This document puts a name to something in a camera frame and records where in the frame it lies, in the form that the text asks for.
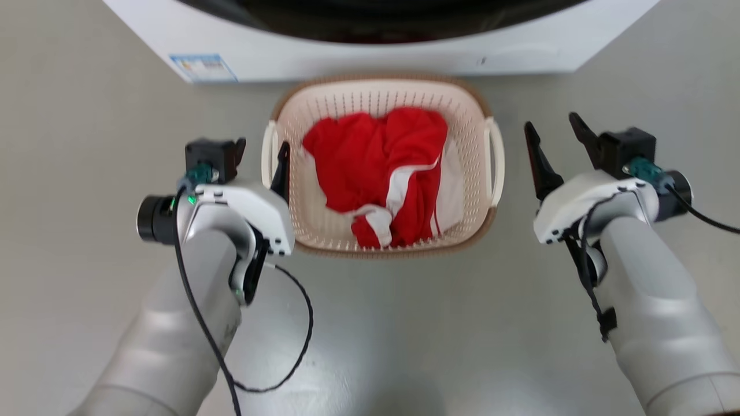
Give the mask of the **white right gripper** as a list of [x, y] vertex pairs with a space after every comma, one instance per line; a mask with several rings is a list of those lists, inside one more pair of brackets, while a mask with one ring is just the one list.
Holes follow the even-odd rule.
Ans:
[[550, 166], [534, 125], [531, 121], [525, 123], [535, 195], [543, 201], [533, 223], [536, 239], [542, 244], [553, 243], [573, 225], [582, 235], [580, 221], [602, 201], [604, 204], [594, 212], [588, 236], [599, 235], [614, 217], [634, 217], [648, 224], [656, 221], [659, 211], [656, 190], [634, 177], [618, 180], [600, 170], [603, 153], [599, 137], [578, 113], [570, 113], [570, 125], [576, 139], [584, 145], [593, 168], [599, 170], [579, 174], [565, 183]]

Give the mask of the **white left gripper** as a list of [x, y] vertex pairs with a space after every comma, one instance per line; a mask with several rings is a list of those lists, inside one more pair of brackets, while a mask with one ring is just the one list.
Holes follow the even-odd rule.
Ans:
[[[234, 167], [240, 165], [246, 138], [235, 142]], [[289, 256], [294, 249], [294, 229], [289, 203], [290, 146], [283, 142], [277, 154], [277, 168], [272, 178], [271, 189], [256, 182], [235, 184], [201, 184], [197, 195], [206, 202], [224, 202], [249, 225], [266, 237], [278, 255]]]

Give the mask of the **cream plastic laundry basket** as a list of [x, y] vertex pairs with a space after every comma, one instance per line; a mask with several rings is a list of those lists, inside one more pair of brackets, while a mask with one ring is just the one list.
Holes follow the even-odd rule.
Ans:
[[[457, 148], [464, 181], [462, 221], [448, 232], [398, 248], [362, 248], [351, 218], [325, 208], [312, 164], [301, 150], [320, 119], [357, 112], [386, 115], [400, 106], [440, 113]], [[262, 137], [261, 181], [269, 186], [282, 144], [290, 147], [288, 205], [295, 245], [312, 255], [401, 259], [444, 255], [474, 245], [496, 217], [505, 178], [503, 139], [491, 106], [478, 89], [451, 76], [428, 73], [355, 73], [298, 85], [274, 107]]]

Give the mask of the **red garment with white stripes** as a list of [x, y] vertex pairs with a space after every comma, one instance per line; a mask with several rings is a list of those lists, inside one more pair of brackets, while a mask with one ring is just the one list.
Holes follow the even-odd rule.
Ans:
[[406, 247], [441, 234], [437, 197], [447, 122], [402, 107], [383, 117], [324, 118], [307, 132], [326, 207], [353, 218], [362, 248]]

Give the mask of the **blue energy label sticker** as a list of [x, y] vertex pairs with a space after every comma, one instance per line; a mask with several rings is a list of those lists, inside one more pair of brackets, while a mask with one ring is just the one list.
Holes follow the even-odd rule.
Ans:
[[237, 83], [238, 77], [218, 54], [171, 54], [171, 63], [195, 84]]

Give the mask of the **white front-load washing machine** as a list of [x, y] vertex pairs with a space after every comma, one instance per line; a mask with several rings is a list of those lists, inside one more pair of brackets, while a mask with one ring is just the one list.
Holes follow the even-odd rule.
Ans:
[[[178, 0], [103, 0], [185, 82], [171, 54], [218, 54], [238, 83], [302, 80], [338, 73], [390, 70], [463, 76], [573, 73], [659, 0], [588, 0], [488, 34], [419, 44], [362, 46], [294, 39], [244, 27]], [[552, 44], [557, 59], [528, 65], [476, 61], [514, 44]]]

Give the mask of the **black round washer door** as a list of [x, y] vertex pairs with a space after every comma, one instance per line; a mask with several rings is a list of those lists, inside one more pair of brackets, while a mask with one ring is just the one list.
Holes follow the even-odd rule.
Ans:
[[415, 44], [483, 34], [588, 0], [178, 0], [232, 23], [336, 44]]

